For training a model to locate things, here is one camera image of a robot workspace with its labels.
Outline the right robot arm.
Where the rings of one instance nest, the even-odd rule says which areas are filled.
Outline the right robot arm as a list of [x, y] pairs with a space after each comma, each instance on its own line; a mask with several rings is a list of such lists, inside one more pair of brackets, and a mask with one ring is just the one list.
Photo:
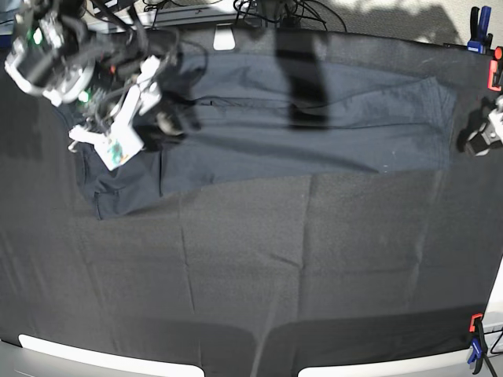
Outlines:
[[178, 63], [180, 35], [167, 29], [168, 40], [160, 44], [133, 6], [126, 22], [102, 1], [94, 5], [121, 35], [89, 29], [78, 14], [81, 1], [23, 2], [5, 70], [24, 93], [77, 112], [79, 122], [68, 131], [69, 151], [89, 145], [115, 170], [162, 139], [183, 137], [160, 84]]

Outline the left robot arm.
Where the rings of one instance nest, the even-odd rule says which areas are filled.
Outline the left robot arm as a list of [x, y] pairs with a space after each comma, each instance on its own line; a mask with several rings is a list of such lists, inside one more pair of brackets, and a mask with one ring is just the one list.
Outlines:
[[473, 156], [485, 156], [502, 148], [502, 95], [496, 98], [487, 117], [468, 135], [464, 146]]

